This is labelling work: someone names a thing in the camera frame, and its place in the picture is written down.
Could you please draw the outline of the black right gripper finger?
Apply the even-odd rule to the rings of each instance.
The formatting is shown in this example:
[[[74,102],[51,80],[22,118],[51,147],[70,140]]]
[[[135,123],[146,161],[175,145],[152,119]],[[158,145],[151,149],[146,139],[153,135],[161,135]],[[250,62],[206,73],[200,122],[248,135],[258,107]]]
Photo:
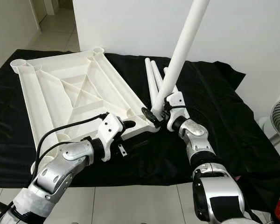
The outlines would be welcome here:
[[[146,107],[143,107],[141,111],[143,115],[148,119],[148,121],[151,122],[153,126],[155,126],[155,128],[160,127],[160,121],[151,110],[147,109]]]

